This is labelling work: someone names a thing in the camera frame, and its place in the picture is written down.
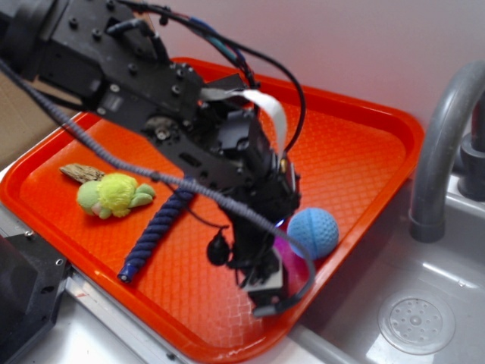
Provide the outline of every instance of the yellow plush toy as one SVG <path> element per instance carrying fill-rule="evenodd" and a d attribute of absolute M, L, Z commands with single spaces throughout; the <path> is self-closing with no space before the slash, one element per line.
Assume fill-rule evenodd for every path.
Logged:
<path fill-rule="evenodd" d="M 148 184 L 138 186 L 135 178 L 121 173 L 106 174 L 101 180 L 85 182 L 77 191 L 77 203 L 88 215 L 102 219 L 123 218 L 133 207 L 153 201 L 155 191 Z"/>

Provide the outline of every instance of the gray faucet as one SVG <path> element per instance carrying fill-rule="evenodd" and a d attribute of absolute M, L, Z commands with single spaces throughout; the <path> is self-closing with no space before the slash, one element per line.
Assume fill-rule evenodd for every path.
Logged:
<path fill-rule="evenodd" d="M 465 176 L 458 182 L 464 196 L 485 200 L 485 61 L 460 69 L 449 82 L 431 118 L 421 150 L 411 196 L 410 233 L 434 242 L 445 234 L 445 198 L 465 126 L 460 156 Z"/>

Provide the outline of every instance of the knitted ball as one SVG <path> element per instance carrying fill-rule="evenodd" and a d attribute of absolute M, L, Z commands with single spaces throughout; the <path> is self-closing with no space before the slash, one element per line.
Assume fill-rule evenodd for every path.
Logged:
<path fill-rule="evenodd" d="M 297 239 L 309 252 L 311 259 L 328 256 L 339 242 L 339 227 L 333 216 L 318 208 L 295 214 L 288 224 L 288 235 Z M 297 256 L 303 255 L 292 246 Z"/>

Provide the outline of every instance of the blue rope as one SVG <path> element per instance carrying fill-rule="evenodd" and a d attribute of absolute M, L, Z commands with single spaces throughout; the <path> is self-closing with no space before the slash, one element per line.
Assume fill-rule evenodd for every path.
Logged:
<path fill-rule="evenodd" d="M 161 238 L 170 230 L 182 210 L 194 198 L 194 192 L 179 187 L 170 196 L 149 222 L 142 236 L 136 241 L 130 254 L 124 260 L 124 266 L 118 273 L 118 279 L 130 283 L 138 271 L 146 264 Z"/>

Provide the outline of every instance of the plastic tray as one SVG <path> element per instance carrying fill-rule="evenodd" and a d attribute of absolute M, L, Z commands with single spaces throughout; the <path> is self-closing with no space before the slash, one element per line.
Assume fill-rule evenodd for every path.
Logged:
<path fill-rule="evenodd" d="M 207 81 L 233 73 L 229 68 L 185 61 Z M 258 79 L 262 91 L 283 103 L 291 131 L 299 114 L 292 85 L 268 77 Z M 215 268 L 206 259 L 206 246 L 217 231 L 188 214 L 174 226 L 135 281 L 131 285 L 120 283 L 116 276 L 126 254 L 170 191 L 154 185 L 158 193 L 154 203 L 123 219 L 101 221 L 85 215 L 75 202 L 78 183 L 64 176 L 59 167 L 77 162 L 106 172 L 113 170 L 64 131 L 51 135 L 10 169 L 0 186 L 0 198 L 180 352 L 200 362 L 252 358 L 288 333 L 339 268 L 415 167 L 423 138 L 418 122 L 403 112 L 312 88 L 305 88 L 305 93 L 308 117 L 290 153 L 302 175 L 301 209 L 315 206 L 331 212 L 339 224 L 341 240 L 327 259 L 316 262 L 318 273 L 310 293 L 282 315 L 252 316 L 252 304 L 236 287 L 233 272 Z M 113 154 L 182 176 L 142 137 L 94 115 L 81 115 L 77 122 Z M 272 134 L 270 124 L 265 119 L 263 122 Z M 192 207 L 211 221 L 227 221 L 205 197 L 196 197 Z M 289 269 L 290 291 L 295 292 L 307 279 L 305 264 L 285 243 L 278 241 L 277 247 Z"/>

